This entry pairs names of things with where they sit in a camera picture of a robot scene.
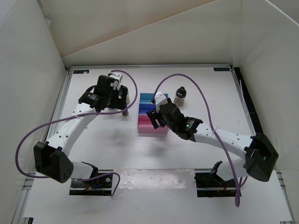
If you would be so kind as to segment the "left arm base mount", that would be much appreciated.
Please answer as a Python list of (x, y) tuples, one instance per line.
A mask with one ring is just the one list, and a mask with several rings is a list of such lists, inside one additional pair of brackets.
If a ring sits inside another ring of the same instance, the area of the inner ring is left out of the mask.
[(107, 170), (100, 170), (96, 174), (103, 175), (108, 173), (109, 175), (105, 175), (101, 178), (82, 182), (72, 180), (69, 195), (71, 196), (110, 196), (112, 194), (112, 184), (113, 184), (113, 174)]

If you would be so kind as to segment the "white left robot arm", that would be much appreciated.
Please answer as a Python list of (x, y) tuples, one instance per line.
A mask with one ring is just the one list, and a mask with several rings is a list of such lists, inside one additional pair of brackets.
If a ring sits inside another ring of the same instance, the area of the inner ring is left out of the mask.
[(81, 179), (88, 187), (96, 185), (97, 167), (86, 162), (72, 162), (68, 156), (76, 140), (99, 112), (106, 108), (124, 110), (127, 107), (128, 88), (121, 81), (122, 74), (118, 72), (99, 76), (97, 84), (79, 98), (72, 113), (74, 118), (64, 122), (44, 143), (36, 143), (33, 151), (38, 173), (59, 183)]

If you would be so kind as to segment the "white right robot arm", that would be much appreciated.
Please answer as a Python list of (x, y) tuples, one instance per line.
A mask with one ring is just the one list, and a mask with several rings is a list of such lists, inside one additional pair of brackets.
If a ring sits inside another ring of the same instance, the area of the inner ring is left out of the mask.
[(155, 129), (167, 126), (184, 140), (225, 148), (239, 157), (233, 161), (234, 171), (223, 162), (217, 163), (216, 170), (210, 174), (214, 186), (219, 187), (234, 177), (250, 176), (261, 182), (269, 181), (279, 155), (265, 134), (250, 136), (221, 129), (213, 131), (202, 120), (184, 116), (173, 103), (148, 111), (147, 115)]

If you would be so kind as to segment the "silver-lid shaker bottle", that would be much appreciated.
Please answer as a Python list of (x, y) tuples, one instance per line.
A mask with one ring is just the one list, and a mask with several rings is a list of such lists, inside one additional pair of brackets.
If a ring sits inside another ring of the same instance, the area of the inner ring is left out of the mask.
[(117, 111), (119, 111), (119, 109), (117, 109), (117, 108), (112, 108), (112, 107), (108, 107), (108, 110), (109, 110), (109, 111), (112, 111), (112, 112), (117, 112)]

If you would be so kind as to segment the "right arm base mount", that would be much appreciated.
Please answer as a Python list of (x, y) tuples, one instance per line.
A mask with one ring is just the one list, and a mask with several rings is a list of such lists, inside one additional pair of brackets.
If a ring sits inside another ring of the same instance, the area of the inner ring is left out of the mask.
[(235, 197), (236, 186), (234, 179), (225, 181), (216, 175), (195, 173), (197, 197)]

